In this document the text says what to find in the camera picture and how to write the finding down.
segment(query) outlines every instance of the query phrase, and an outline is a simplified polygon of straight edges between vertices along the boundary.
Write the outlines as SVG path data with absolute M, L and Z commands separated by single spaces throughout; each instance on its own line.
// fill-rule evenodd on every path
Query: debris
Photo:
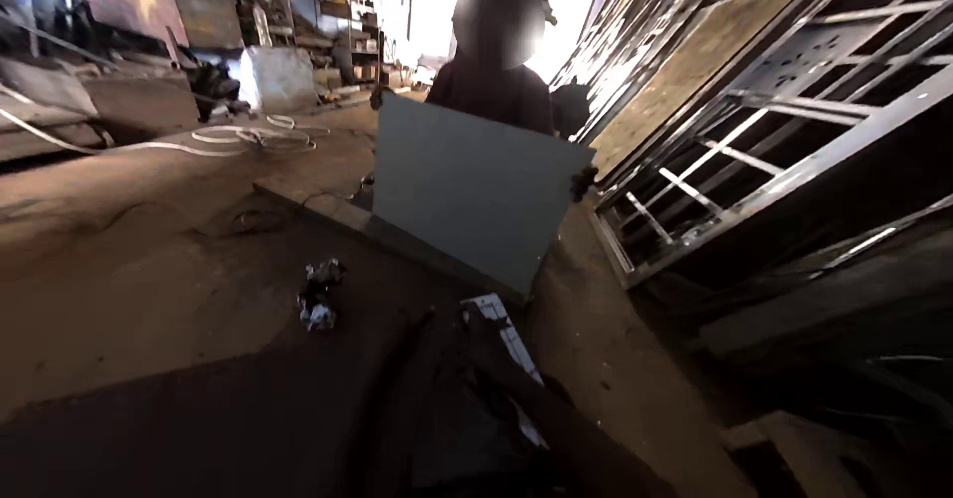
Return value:
M 331 259 L 305 267 L 308 272 L 308 281 L 298 295 L 298 306 L 301 308 L 299 318 L 308 332 L 316 328 L 328 330 L 335 328 L 338 312 L 331 308 L 328 290 L 332 286 L 340 285 L 344 280 L 347 268 L 338 259 Z

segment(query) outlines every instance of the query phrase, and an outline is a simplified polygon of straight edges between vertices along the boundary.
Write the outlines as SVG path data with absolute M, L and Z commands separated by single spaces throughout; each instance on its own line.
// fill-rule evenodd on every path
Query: white cable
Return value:
M 41 130 L 35 128 L 34 126 L 30 126 L 30 124 L 24 122 L 23 120 L 17 118 L 17 117 L 14 116 L 13 114 L 7 112 L 6 109 L 0 109 L 0 114 L 3 114 L 4 116 L 6 116 L 6 118 L 7 118 L 10 122 L 13 122 L 13 123 L 16 124 L 17 126 L 20 126 L 21 128 L 23 128 L 23 129 L 27 130 L 28 132 L 30 132 L 30 133 L 36 135 L 37 137 L 39 137 L 39 138 L 41 138 L 41 139 L 43 139 L 43 140 L 46 140 L 47 142 L 52 142 L 52 143 L 54 143 L 56 146 L 59 146 L 59 147 L 61 147 L 61 148 L 66 148 L 67 150 L 79 151 L 80 153 L 88 153 L 88 154 L 90 154 L 90 155 L 96 154 L 96 153 L 100 153 L 100 152 L 101 152 L 101 150 L 90 150 L 89 148 L 82 148 L 82 147 L 80 147 L 80 146 L 73 146 L 72 144 L 69 144 L 68 142 L 63 142 L 62 140 L 57 139 L 57 138 L 55 138 L 55 137 L 53 137 L 53 136 L 51 136 L 51 135 L 47 135 L 46 133 L 42 132 Z
M 142 150 L 144 148 L 168 148 L 170 150 L 181 150 L 186 153 L 192 153 L 194 155 L 206 155 L 208 157 L 229 157 L 232 155 L 239 155 L 240 153 L 245 153 L 251 150 L 251 149 L 228 150 L 228 151 L 197 150 L 196 148 L 191 148 L 181 144 L 173 144 L 171 142 L 142 142 L 142 143 L 134 144 L 131 146 L 120 146 L 117 148 L 109 148 L 106 150 L 93 150 L 91 148 L 83 148 L 81 146 L 75 146 L 73 144 L 69 144 L 68 142 L 64 142 L 60 139 L 57 139 L 53 137 L 52 135 L 35 128 L 34 126 L 31 126 L 27 122 L 21 120 L 16 115 L 8 112 L 5 109 L 0 109 L 0 114 L 5 116 L 6 119 L 8 119 L 10 122 L 13 122 L 14 124 L 36 135 L 37 137 L 43 140 L 46 140 L 47 142 L 52 142 L 56 146 L 65 148 L 66 150 L 79 151 L 80 153 L 86 153 L 88 155 L 99 155 L 101 153 L 107 153 L 107 152 L 113 152 L 113 151 Z M 212 138 L 212 137 L 203 136 L 198 133 L 198 132 L 210 132 L 210 131 L 234 132 L 236 137 L 226 138 L 226 139 Z M 288 133 L 291 133 L 291 132 L 278 132 L 275 130 L 269 130 L 265 128 L 243 128 L 240 126 L 210 126 L 208 128 L 202 128 L 192 133 L 192 137 L 193 139 L 196 139 L 202 142 L 212 143 L 212 144 L 216 144 L 216 143 L 226 144 L 226 143 L 243 142 L 243 141 L 252 142 L 255 144 L 260 144 L 263 148 L 267 150 L 277 151 L 277 152 L 296 153 L 300 151 L 315 150 L 317 148 L 317 145 L 311 140 L 311 138 L 302 132 L 294 132 L 298 135 L 303 136 L 304 145 L 302 146 L 300 150 L 279 150 L 279 149 L 276 149 L 274 145 L 272 146 L 268 145 L 270 139 L 288 139 Z
M 279 126 L 280 128 L 287 128 L 289 130 L 294 129 L 294 118 L 291 116 L 285 116 L 283 114 L 266 114 L 265 119 L 268 120 L 268 124 L 272 126 Z

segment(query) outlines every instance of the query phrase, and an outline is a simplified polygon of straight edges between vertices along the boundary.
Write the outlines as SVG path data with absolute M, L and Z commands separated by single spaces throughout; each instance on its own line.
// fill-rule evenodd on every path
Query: welding cable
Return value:
M 8 112 L 5 109 L 0 108 L 0 115 L 3 115 L 10 122 L 20 126 L 24 130 L 36 135 L 37 137 L 51 142 L 60 148 L 66 150 L 79 151 L 80 153 L 86 153 L 88 155 L 98 155 L 101 153 L 107 152 L 116 152 L 116 151 L 129 151 L 129 150 L 141 150 L 144 148 L 166 148 L 170 150 L 181 150 L 186 153 L 192 153 L 194 155 L 204 155 L 208 157 L 230 157 L 232 155 L 239 155 L 241 153 L 246 153 L 253 150 L 253 148 L 247 148 L 244 150 L 227 150 L 227 151 L 210 151 L 210 150 L 198 150 L 196 148 L 191 148 L 189 146 L 183 146 L 181 144 L 173 144 L 171 142 L 142 142 L 139 144 L 134 144 L 131 146 L 119 146 L 116 148 L 108 148 L 106 150 L 94 150 L 91 148 L 83 148 L 81 146 L 75 146 L 64 142 L 60 139 L 55 138 L 54 136 L 31 126 L 29 123 L 21 120 L 14 114 Z M 228 138 L 215 138 L 201 135 L 199 132 L 210 133 L 212 131 L 228 131 L 232 132 L 234 135 Z M 316 149 L 316 144 L 311 140 L 311 137 L 303 132 L 299 131 L 288 131 L 280 132 L 276 130 L 269 130 L 266 128 L 246 128 L 240 126 L 211 126 L 208 128 L 202 128 L 192 134 L 193 139 L 199 140 L 201 142 L 208 142 L 211 144 L 230 144 L 235 142 L 245 142 L 252 143 L 252 145 L 261 146 L 264 150 L 271 152 L 279 153 L 297 153 L 302 151 L 310 151 Z M 296 146 L 291 148 L 281 147 L 278 139 L 284 139 L 286 141 L 293 141 Z
M 280 128 L 287 128 L 289 130 L 294 129 L 294 118 L 291 116 L 285 116 L 284 114 L 268 114 L 265 116 L 265 119 L 268 120 L 268 124 L 272 126 L 279 126 Z
M 209 137 L 207 134 L 216 132 L 230 132 L 230 137 Z M 242 126 L 208 126 L 192 133 L 192 138 L 209 143 L 232 143 L 248 141 L 252 142 L 262 149 L 283 153 L 295 153 L 298 151 L 310 151 L 316 149 L 317 145 L 311 140 L 311 136 L 301 131 L 276 131 L 268 128 L 246 128 Z M 294 142 L 291 147 L 281 147 L 280 141 Z

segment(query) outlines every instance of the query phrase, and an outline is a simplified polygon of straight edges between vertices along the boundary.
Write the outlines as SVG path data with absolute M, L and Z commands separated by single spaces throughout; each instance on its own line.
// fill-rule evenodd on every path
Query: metal frame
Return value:
M 595 211 L 595 220 L 598 222 L 596 228 L 600 233 L 601 241 L 606 245 L 607 252 L 614 259 L 616 272 L 625 287 L 638 285 L 655 273 L 668 268 L 697 248 L 704 246 L 714 237 L 730 231 L 745 219 L 789 195 L 818 175 L 831 170 L 854 153 L 864 150 L 878 139 L 882 139 L 917 115 L 929 110 L 936 103 L 953 95 L 953 66 L 951 66 L 953 57 L 949 55 L 925 57 L 925 54 L 936 44 L 953 35 L 953 23 L 939 29 L 922 42 L 912 42 L 915 47 L 911 52 L 891 56 L 892 50 L 896 49 L 900 43 L 910 42 L 911 36 L 914 36 L 918 29 L 922 29 L 927 23 L 937 19 L 942 12 L 950 11 L 953 0 L 916 3 L 892 0 L 887 6 L 818 16 L 818 13 L 832 1 L 816 0 L 806 8 L 806 14 L 779 40 L 772 43 L 765 53 L 750 62 L 730 87 L 721 90 L 671 135 L 665 134 L 664 127 L 657 132 L 643 144 L 633 158 L 630 158 L 630 168 L 634 168 L 604 192 Z M 923 15 L 882 44 L 874 53 L 853 54 L 860 46 L 869 42 L 877 32 L 896 21 L 900 15 L 909 12 L 922 12 Z M 860 34 L 850 45 L 845 46 L 843 56 L 837 60 L 815 65 L 811 73 L 814 73 L 818 67 L 826 68 L 818 75 L 813 77 L 803 75 L 805 79 L 781 87 L 780 90 L 764 91 L 747 88 L 756 81 L 756 67 L 769 64 L 770 59 L 775 57 L 775 53 L 784 51 L 785 44 L 788 41 L 793 42 L 792 37 L 799 31 L 855 23 L 859 20 L 866 20 L 869 23 L 869 32 Z M 899 70 L 914 64 L 943 66 L 943 69 L 926 78 L 913 90 L 894 98 L 882 107 L 858 103 L 864 95 L 869 94 L 871 90 Z M 869 70 L 874 65 L 879 70 Z M 852 69 L 817 96 L 799 95 L 833 66 L 849 66 Z M 748 113 L 752 109 L 756 111 L 741 124 L 733 127 L 729 133 L 722 134 L 721 139 L 716 139 L 717 136 L 713 133 L 717 127 L 743 109 L 748 109 Z M 729 146 L 730 143 L 745 135 L 749 128 L 759 123 L 767 114 L 787 114 L 794 118 L 766 135 L 760 134 L 764 135 L 762 139 L 749 139 L 756 140 L 756 143 L 746 151 Z M 762 160 L 767 151 L 787 139 L 794 138 L 805 124 L 815 120 L 848 126 L 849 129 L 788 169 L 782 169 Z M 676 175 L 667 168 L 671 164 L 668 161 L 681 147 L 686 146 L 686 143 L 701 145 L 708 150 Z M 730 157 L 730 162 L 697 186 L 686 182 L 686 178 L 718 153 Z M 765 182 L 753 193 L 724 209 L 708 198 L 707 194 L 710 191 L 740 169 L 748 166 L 765 173 Z M 658 192 L 647 201 L 638 199 L 637 191 L 651 184 L 657 184 L 654 190 Z M 683 194 L 683 197 L 670 203 L 661 213 L 651 212 L 653 205 L 662 197 L 678 193 Z M 682 232 L 681 235 L 672 235 L 670 230 L 666 230 L 665 225 L 670 223 L 671 219 L 696 202 L 705 207 L 709 214 L 693 219 L 691 229 Z M 622 207 L 622 204 L 627 206 L 624 209 L 626 213 L 633 213 L 624 215 L 617 211 L 616 208 Z M 661 242 L 650 241 L 653 234 L 658 235 Z M 626 247 L 643 248 L 639 256 L 649 260 L 636 265 L 626 253 Z

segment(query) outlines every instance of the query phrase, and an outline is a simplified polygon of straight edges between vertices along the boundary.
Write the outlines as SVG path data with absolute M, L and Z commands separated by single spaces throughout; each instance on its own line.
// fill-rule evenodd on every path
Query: box on shelf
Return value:
M 321 14 L 351 19 L 351 5 L 337 1 L 321 1 Z

